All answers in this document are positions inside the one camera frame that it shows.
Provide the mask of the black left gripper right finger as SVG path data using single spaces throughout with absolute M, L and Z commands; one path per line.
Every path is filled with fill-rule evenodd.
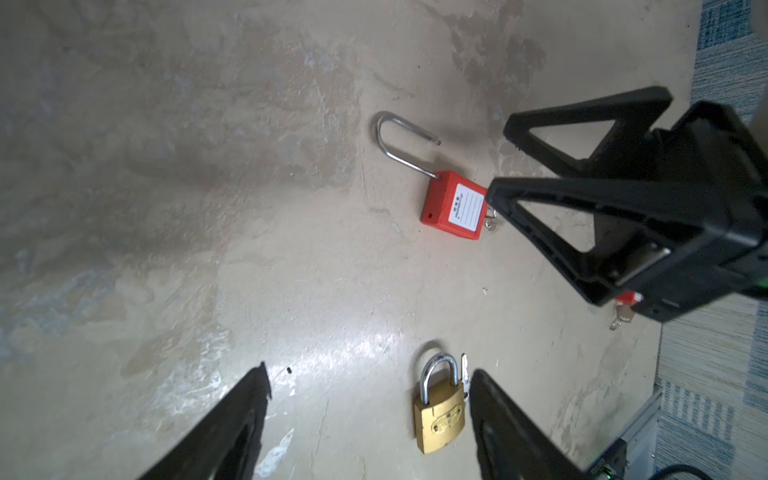
M 470 413 L 483 479 L 585 479 L 483 369 L 474 371 Z

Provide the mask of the red padlock with white label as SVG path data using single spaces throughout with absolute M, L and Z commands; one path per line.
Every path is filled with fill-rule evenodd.
M 441 144 L 441 140 L 431 132 L 393 113 L 380 113 L 374 123 L 374 136 L 382 153 L 429 178 L 421 223 L 455 237 L 479 240 L 488 210 L 485 199 L 487 189 L 455 171 L 431 171 L 396 153 L 382 136 L 382 127 L 387 122 L 394 123 L 437 146 Z

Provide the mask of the brass padlock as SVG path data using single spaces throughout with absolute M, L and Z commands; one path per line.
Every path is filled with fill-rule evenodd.
M 417 447 L 424 455 L 446 447 L 466 422 L 465 383 L 461 365 L 448 353 L 431 357 L 423 367 L 413 402 Z

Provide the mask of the small silver key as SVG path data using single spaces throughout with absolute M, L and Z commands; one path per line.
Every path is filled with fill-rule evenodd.
M 465 401 L 468 400 L 469 392 L 470 392 L 470 375 L 469 375 L 469 362 L 468 357 L 466 353 L 463 353 L 460 357 L 460 366 L 461 366 L 461 384 L 463 387 L 463 398 Z

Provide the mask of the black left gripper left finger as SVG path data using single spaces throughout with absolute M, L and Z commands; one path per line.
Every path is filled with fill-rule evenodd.
M 144 479 L 251 479 L 262 448 L 271 385 L 265 364 L 249 370 Z

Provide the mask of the small red padlock with key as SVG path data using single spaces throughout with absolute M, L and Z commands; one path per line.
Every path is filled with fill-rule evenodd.
M 635 317 L 633 307 L 643 300 L 643 295 L 638 292 L 627 291 L 614 300 L 615 317 L 610 325 L 612 331 L 617 330 L 625 323 L 631 323 Z

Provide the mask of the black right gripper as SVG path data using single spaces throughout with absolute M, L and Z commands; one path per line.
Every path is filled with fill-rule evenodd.
M 655 182 L 633 178 L 673 97 L 652 86 L 510 115 L 503 135 L 565 178 L 496 178 L 487 201 L 589 303 L 641 294 L 664 323 L 732 293 L 767 298 L 767 152 L 722 104 L 696 103 L 663 136 Z M 592 219 L 580 250 L 529 210 Z

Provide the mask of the key with ring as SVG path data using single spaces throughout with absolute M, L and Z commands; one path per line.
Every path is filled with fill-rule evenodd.
M 492 207 L 488 207 L 485 213 L 484 222 L 483 222 L 484 228 L 488 231 L 493 231 L 496 229 L 498 223 L 497 223 L 497 212 Z

